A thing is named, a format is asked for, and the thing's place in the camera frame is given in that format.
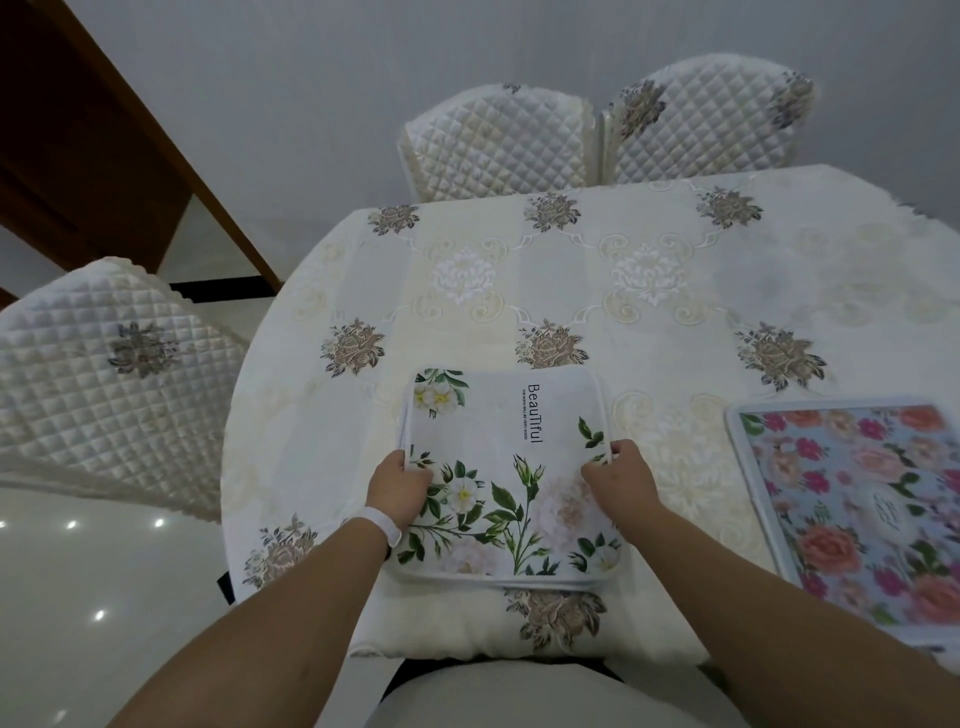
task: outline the floor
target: floor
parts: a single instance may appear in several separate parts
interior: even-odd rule
[[[170,283],[256,271],[197,200],[158,275]],[[273,299],[201,303],[252,338]],[[0,725],[100,728],[164,662],[228,611],[220,528],[155,508],[0,487]],[[400,660],[347,659],[318,725],[359,728]],[[744,725],[692,668],[614,667],[668,702],[701,693],[711,725]],[[677,679],[664,679],[676,673]]]

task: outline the wooden door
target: wooden door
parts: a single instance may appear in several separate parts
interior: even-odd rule
[[[155,272],[190,189],[57,28],[0,1],[0,224],[65,268]]]

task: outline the wooden door frame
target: wooden door frame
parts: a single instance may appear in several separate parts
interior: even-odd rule
[[[100,49],[93,36],[87,32],[83,23],[77,19],[73,11],[67,7],[63,0],[31,0],[31,3],[57,26],[67,41],[80,53],[97,76],[110,89],[120,105],[133,117],[137,126],[154,142],[160,153],[177,170],[193,194],[204,204],[237,248],[250,260],[257,272],[263,276],[275,292],[279,292],[283,283],[276,273],[253,246],[247,235],[240,230],[240,226],[233,221],[224,206],[206,186],[200,175],[186,160],[177,145],[116,69],[116,66]]]

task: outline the embroidered flower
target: embroidered flower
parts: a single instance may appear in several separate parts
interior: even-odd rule
[[[733,227],[734,223],[749,225],[753,220],[760,219],[762,207],[751,205],[752,197],[746,197],[732,189],[714,187],[712,192],[700,193],[701,203],[697,205],[697,212],[701,217],[712,217],[713,224],[724,230]]]
[[[430,274],[430,284],[460,305],[474,296],[482,296],[493,285],[492,264],[472,250],[464,248],[450,260],[441,260]]]
[[[643,130],[660,118],[666,109],[666,104],[660,100],[665,90],[665,85],[655,85],[653,81],[647,80],[620,91],[620,100],[625,107],[620,130],[622,138],[626,139],[633,133],[642,134]]]
[[[772,122],[777,129],[786,129],[803,119],[813,107],[813,82],[796,71],[783,74],[784,85],[774,91],[770,102]]]
[[[871,440],[882,440],[887,436],[887,428],[877,420],[864,417],[856,424],[856,427],[860,430],[861,435]]]
[[[296,513],[290,525],[273,531],[261,528],[263,548],[252,552],[247,559],[244,565],[247,578],[243,583],[262,589],[301,561],[314,547],[316,539],[317,532],[298,519]]]
[[[825,378],[827,362],[807,353],[813,342],[795,339],[793,331],[768,327],[760,322],[758,330],[738,331],[736,336],[743,342],[743,346],[737,349],[740,360],[747,369],[763,372],[761,382],[773,384],[778,392],[786,389],[791,381],[806,389],[812,377]]]
[[[391,231],[399,234],[404,228],[412,228],[420,221],[420,216],[416,214],[417,209],[416,205],[381,207],[371,212],[367,221],[373,225],[373,232],[378,235],[386,235]]]
[[[321,358],[330,360],[326,370],[333,372],[334,376],[341,375],[347,369],[358,375],[368,365],[375,367],[379,357],[384,355],[383,347],[377,346],[383,334],[376,333],[372,326],[360,319],[332,328],[333,336],[321,344],[320,351],[323,353]]]
[[[516,361],[534,369],[561,367],[564,364],[583,364],[590,357],[576,345],[583,336],[570,333],[568,327],[551,324],[543,319],[543,326],[522,328],[523,341],[516,345]]]
[[[686,285],[684,266],[675,254],[657,251],[643,243],[631,255],[624,255],[611,271],[613,284],[636,293],[656,306]]]
[[[117,325],[117,331],[120,338],[110,342],[113,357],[108,361],[118,374],[128,375],[136,371],[142,379],[180,363],[177,359],[179,342],[164,338],[166,332],[156,324],[148,324],[141,330],[140,324],[134,321],[129,326]]]
[[[607,611],[603,599],[589,592],[507,589],[505,594],[507,611],[526,619],[520,638],[533,640],[535,650],[554,640],[570,648],[585,629],[596,637],[600,615]]]
[[[547,232],[551,228],[563,230],[567,225],[576,225],[580,217],[580,210],[574,207],[576,200],[567,199],[566,195],[548,192],[532,200],[523,211],[523,218],[531,220],[534,228]]]
[[[468,477],[454,478],[448,486],[446,504],[457,514],[467,514],[477,502],[477,484]]]

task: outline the forearm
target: forearm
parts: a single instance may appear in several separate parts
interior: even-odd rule
[[[313,726],[386,553],[376,525],[348,521],[175,655],[111,728]]]
[[[769,725],[944,725],[960,687],[918,651],[659,506],[621,523],[734,697]]]

